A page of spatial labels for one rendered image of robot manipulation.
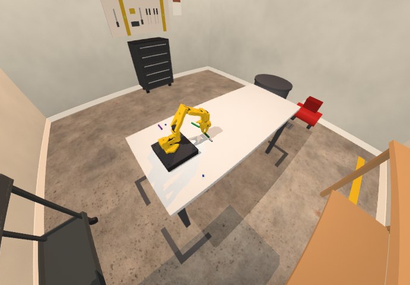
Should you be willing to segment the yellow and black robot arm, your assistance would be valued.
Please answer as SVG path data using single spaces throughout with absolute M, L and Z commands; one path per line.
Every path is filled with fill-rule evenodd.
M 209 112 L 203 108 L 195 109 L 195 108 L 187 107 L 181 104 L 170 125 L 172 134 L 169 135 L 169 137 L 162 137 L 159 139 L 163 145 L 164 151 L 167 154 L 174 153 L 179 147 L 179 144 L 174 144 L 174 143 L 179 142 L 181 140 L 180 139 L 180 128 L 182 126 L 182 123 L 183 123 L 183 120 L 186 114 L 192 115 L 192 116 L 200 116 L 203 122 L 209 121 L 209 117 L 210 117 Z

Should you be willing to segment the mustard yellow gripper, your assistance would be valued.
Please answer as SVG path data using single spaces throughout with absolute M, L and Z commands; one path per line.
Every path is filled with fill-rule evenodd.
M 203 134 L 204 134 L 204 129 L 205 129 L 205 132 L 207 133 L 208 128 L 211 127 L 211 121 L 203 122 L 202 120 L 199 120 L 199 122 L 197 121 L 196 123 L 199 123 L 199 127 Z

